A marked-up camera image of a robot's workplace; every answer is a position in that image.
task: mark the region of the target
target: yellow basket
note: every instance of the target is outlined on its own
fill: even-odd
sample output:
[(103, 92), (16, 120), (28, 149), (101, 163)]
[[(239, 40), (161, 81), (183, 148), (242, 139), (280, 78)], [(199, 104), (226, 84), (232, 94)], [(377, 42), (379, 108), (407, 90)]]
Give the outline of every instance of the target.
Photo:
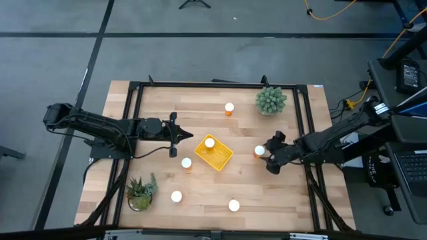
[[(209, 137), (215, 140), (215, 145), (212, 149), (208, 149), (204, 144), (205, 140)], [(217, 171), (221, 171), (233, 155), (233, 151), (231, 149), (210, 134), (201, 141), (201, 143), (194, 149), (194, 152)]]

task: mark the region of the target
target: floor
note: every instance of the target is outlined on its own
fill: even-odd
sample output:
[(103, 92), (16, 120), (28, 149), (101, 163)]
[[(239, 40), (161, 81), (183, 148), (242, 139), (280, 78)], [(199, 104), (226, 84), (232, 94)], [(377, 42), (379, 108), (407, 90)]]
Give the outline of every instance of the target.
[[(105, 32), (399, 33), (402, 29), (391, 3), (355, 3), (334, 19), (315, 21), (306, 15), (302, 0), (206, 1), (211, 9), (190, 3), (178, 10), (183, 1), (176, 0), (115, 1)], [(33, 228), (62, 144), (60, 136), (43, 127), (45, 108), (53, 103), (75, 103), (95, 45), (93, 37), (72, 34), (64, 38), (5, 37), (1, 33), (97, 33), (108, 2), (0, 0), (0, 145), (27, 154), (22, 161), (8, 157), (0, 161), (0, 232)], [(334, 0), (309, 2), (319, 17), (331, 15), (348, 4)], [(416, 14), (411, 1), (401, 0), (400, 4), (407, 18)], [(392, 40), (256, 36), (104, 38), (83, 108), (101, 113), (111, 80), (146, 80), (149, 74), (155, 81), (216, 78), (255, 83), (267, 75), (272, 83), (321, 84), (325, 86), (328, 104), (335, 107), (338, 100), (358, 90), (359, 81), (368, 79), (368, 60), (381, 57)], [(417, 53), (412, 57), (419, 58)], [(72, 141), (46, 228), (73, 225), (88, 155), (89, 147), (78, 139)], [(427, 227), (411, 220), (401, 193), (398, 192), (403, 211), (387, 217), (381, 208), (385, 193), (369, 188), (357, 169), (346, 170), (346, 182), (358, 230), (427, 238)]]

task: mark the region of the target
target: succulent plant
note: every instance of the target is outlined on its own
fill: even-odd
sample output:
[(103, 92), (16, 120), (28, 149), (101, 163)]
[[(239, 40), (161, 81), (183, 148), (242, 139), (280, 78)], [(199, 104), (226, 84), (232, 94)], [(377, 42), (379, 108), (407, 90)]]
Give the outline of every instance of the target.
[(280, 87), (263, 87), (256, 95), (256, 106), (262, 114), (274, 115), (283, 111), (286, 98)]
[(127, 189), (127, 198), (132, 207), (139, 210), (145, 210), (148, 208), (151, 203), (151, 198), (153, 194), (157, 191), (157, 183), (155, 181), (154, 174), (151, 174), (151, 182), (145, 185), (142, 185), (142, 179), (139, 178), (139, 181), (132, 178), (131, 186), (126, 186)]

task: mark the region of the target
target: wooden table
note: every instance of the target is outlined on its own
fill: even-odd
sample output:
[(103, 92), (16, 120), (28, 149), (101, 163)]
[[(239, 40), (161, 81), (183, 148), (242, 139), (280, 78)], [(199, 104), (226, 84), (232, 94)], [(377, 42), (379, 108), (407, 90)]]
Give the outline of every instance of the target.
[[(129, 81), (112, 81), (103, 115), (121, 119)], [(283, 131), (291, 143), (298, 137), (298, 124), (292, 91), (283, 113), (263, 116), (255, 106), (259, 89), (220, 89), (193, 87), (144, 87), (139, 117), (169, 119), (177, 112), (177, 124), (194, 134), (177, 145), (178, 156), (170, 159), (168, 151), (158, 151), (143, 159), (131, 161), (131, 177), (149, 182), (154, 173), (159, 191), (153, 203), (143, 212), (132, 211), (123, 200), (120, 227), (167, 229), (223, 229), (250, 231), (313, 231), (304, 167), (287, 164), (279, 175), (266, 170), (266, 164), (252, 155), (254, 147), (269, 139), (276, 130)], [(308, 85), (310, 105), (316, 131), (331, 125), (322, 86)], [(131, 104), (132, 116), (135, 99)], [(225, 103), (232, 102), (231, 117), (224, 114)], [(300, 96), (304, 129), (308, 131), (304, 100)], [(212, 134), (234, 151), (227, 165), (218, 172), (194, 153), (197, 144)], [(142, 155), (169, 143), (138, 141), (136, 155)], [(181, 160), (193, 160), (191, 171)], [(96, 163), (87, 173), (75, 223), (84, 221), (105, 195), (111, 170), (111, 159)], [(328, 198), (345, 222), (355, 227), (346, 183), (342, 172), (333, 165), (323, 166)], [(183, 193), (181, 203), (171, 201), (171, 193)], [(231, 199), (240, 202), (240, 210), (231, 212)], [(107, 223), (112, 222), (116, 199), (110, 205)], [(317, 200), (321, 226), (324, 228), (322, 205)]]

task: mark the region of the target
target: keyboard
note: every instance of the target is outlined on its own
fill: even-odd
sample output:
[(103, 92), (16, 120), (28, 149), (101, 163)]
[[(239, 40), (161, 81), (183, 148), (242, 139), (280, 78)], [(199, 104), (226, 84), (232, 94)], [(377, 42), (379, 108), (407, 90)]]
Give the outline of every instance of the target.
[(409, 191), (427, 197), (427, 150), (395, 153)]

